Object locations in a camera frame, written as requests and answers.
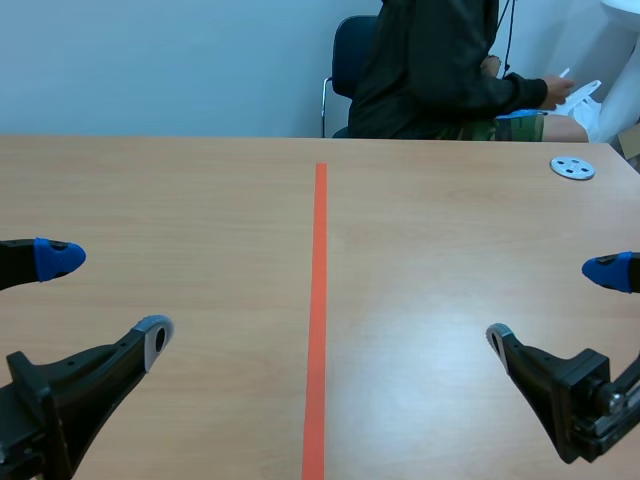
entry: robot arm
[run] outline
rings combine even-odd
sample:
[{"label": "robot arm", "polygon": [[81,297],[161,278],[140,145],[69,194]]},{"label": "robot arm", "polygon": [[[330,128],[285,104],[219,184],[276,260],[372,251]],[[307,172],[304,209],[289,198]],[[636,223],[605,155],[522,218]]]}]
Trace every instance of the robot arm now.
[{"label": "robot arm", "polygon": [[[594,258],[582,272],[605,288],[640,293],[640,254]],[[487,340],[564,462],[593,462],[640,422],[640,358],[612,381],[609,358],[591,349],[563,360],[523,345],[502,324],[489,327]]]},{"label": "robot arm", "polygon": [[[77,245],[44,239],[0,242],[0,289],[66,275],[85,259]],[[50,365],[7,357],[0,388],[0,479],[69,480],[102,426],[173,335],[171,320],[146,317],[111,345]]]}]

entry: orange tape line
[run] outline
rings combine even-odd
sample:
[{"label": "orange tape line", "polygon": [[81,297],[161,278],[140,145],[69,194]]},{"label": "orange tape line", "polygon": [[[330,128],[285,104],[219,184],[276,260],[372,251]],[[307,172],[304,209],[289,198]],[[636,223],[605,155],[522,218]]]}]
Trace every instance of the orange tape line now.
[{"label": "orange tape line", "polygon": [[316,165],[302,480],[324,480],[327,356],[327,164]]}]

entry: gray circular plate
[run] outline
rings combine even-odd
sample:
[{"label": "gray circular plate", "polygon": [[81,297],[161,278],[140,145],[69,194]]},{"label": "gray circular plate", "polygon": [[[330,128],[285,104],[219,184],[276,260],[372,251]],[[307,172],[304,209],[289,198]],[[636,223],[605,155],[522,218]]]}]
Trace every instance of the gray circular plate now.
[{"label": "gray circular plate", "polygon": [[551,160],[551,170],[572,180],[590,180],[596,174],[593,165],[578,157],[556,157]]}]

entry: blue gripper fingertip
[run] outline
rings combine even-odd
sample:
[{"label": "blue gripper fingertip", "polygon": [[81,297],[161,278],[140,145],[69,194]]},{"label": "blue gripper fingertip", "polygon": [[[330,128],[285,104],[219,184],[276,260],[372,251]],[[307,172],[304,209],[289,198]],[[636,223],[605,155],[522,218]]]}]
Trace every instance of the blue gripper fingertip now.
[{"label": "blue gripper fingertip", "polygon": [[46,238],[35,239],[33,255],[40,282],[48,282],[60,274],[71,273],[87,259],[87,254],[80,245],[67,243],[66,248],[56,250]]},{"label": "blue gripper fingertip", "polygon": [[598,262],[597,258],[592,258],[582,266],[582,274],[601,287],[631,293],[629,279],[631,258],[631,252],[621,253],[613,262],[606,265]]}]

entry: chair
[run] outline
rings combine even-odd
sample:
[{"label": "chair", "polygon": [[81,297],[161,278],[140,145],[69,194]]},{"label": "chair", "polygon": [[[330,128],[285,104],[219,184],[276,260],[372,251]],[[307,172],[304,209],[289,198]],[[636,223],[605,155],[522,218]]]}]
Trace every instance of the chair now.
[{"label": "chair", "polygon": [[[324,81],[322,90],[322,138],[325,138],[327,84],[332,82],[335,93],[353,100],[356,86],[369,59],[377,21],[376,16],[356,16],[347,18],[338,27],[333,42],[331,76]],[[348,129],[343,128],[333,138],[349,138]]]}]

